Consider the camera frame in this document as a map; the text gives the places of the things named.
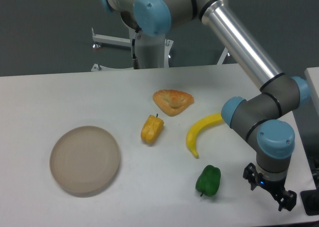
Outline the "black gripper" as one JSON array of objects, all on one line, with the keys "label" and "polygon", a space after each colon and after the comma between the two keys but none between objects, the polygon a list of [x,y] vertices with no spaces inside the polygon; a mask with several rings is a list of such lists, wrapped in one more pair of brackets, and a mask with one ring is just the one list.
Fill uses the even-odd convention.
[{"label": "black gripper", "polygon": [[297,194],[294,191],[285,190],[286,177],[287,171],[279,173],[262,172],[256,170],[253,163],[249,163],[243,171],[243,178],[249,182],[251,191],[256,187],[261,187],[278,202],[278,211],[285,209],[290,212],[296,206]]}]

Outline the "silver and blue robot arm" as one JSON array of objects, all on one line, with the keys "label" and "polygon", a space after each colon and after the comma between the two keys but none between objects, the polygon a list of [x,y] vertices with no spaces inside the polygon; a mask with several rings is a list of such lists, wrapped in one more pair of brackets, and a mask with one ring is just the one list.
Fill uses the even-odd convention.
[{"label": "silver and blue robot arm", "polygon": [[280,117],[310,99],[307,82],[289,77],[253,39],[231,11],[228,0],[101,0],[108,12],[129,16],[135,28],[148,36],[165,35],[173,27],[198,18],[210,27],[240,67],[260,90],[251,100],[229,99],[221,116],[256,151],[256,163],[248,164],[243,178],[251,188],[261,187],[278,202],[279,209],[292,210],[297,195],[284,187],[295,132]]}]

